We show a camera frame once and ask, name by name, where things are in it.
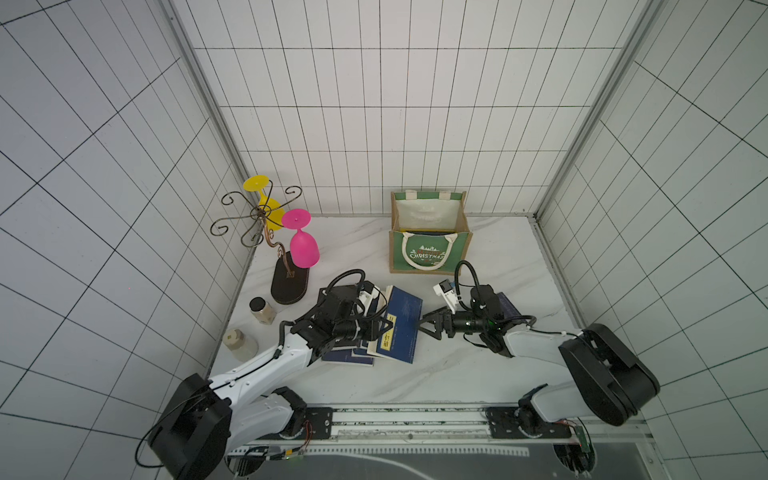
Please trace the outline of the blue book yellow label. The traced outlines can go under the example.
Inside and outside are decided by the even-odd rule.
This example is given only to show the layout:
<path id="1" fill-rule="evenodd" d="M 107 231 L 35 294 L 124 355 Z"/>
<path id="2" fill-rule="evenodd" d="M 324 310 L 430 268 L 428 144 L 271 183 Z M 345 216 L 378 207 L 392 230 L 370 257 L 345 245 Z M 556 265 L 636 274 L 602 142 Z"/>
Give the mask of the blue book yellow label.
<path id="1" fill-rule="evenodd" d="M 376 358 L 377 346 L 378 346 L 377 340 L 357 339 L 352 349 L 352 354 L 354 357 Z"/>
<path id="2" fill-rule="evenodd" d="M 387 287 L 385 295 L 388 304 L 385 318 L 392 323 L 392 328 L 375 342 L 368 343 L 367 354 L 412 364 L 423 300 L 393 285 Z"/>

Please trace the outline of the green jute canvas bag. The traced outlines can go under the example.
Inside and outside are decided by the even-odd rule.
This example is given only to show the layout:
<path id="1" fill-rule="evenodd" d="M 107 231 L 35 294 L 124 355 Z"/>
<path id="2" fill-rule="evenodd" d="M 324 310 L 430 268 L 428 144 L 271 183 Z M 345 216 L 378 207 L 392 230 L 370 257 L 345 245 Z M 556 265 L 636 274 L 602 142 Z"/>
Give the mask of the green jute canvas bag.
<path id="1" fill-rule="evenodd" d="M 465 192 L 405 190 L 391 194 L 389 270 L 451 275 L 473 236 Z"/>

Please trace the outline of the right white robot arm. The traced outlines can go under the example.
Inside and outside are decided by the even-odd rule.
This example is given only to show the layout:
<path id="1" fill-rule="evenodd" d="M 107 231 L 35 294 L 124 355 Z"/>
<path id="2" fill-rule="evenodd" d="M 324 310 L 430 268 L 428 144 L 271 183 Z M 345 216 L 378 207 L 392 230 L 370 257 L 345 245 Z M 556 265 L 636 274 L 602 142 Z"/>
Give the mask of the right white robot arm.
<path id="1" fill-rule="evenodd" d="M 549 425 L 593 414 L 621 426 L 661 390 L 650 369 L 607 326 L 594 323 L 578 333 L 545 331 L 489 285 L 470 289 L 463 303 L 448 280 L 434 286 L 445 301 L 425 314 L 419 330 L 437 340 L 475 335 L 476 347 L 506 358 L 530 358 L 565 368 L 569 379 L 543 383 L 521 397 L 511 423 L 527 438 L 540 438 Z"/>

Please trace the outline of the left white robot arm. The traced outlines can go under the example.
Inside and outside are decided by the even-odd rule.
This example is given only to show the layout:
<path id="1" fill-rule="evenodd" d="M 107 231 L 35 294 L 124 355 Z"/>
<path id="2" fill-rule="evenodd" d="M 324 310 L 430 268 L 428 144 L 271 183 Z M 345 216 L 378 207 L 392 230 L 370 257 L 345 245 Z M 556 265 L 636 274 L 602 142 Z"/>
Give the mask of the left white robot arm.
<path id="1" fill-rule="evenodd" d="M 392 329 L 387 296 L 372 282 L 329 285 L 304 315 L 280 324 L 276 346 L 223 374 L 192 374 L 141 438 L 174 479 L 205 479 L 230 451 L 263 437 L 293 436 L 305 401 L 286 387 L 344 341 L 380 338 Z"/>

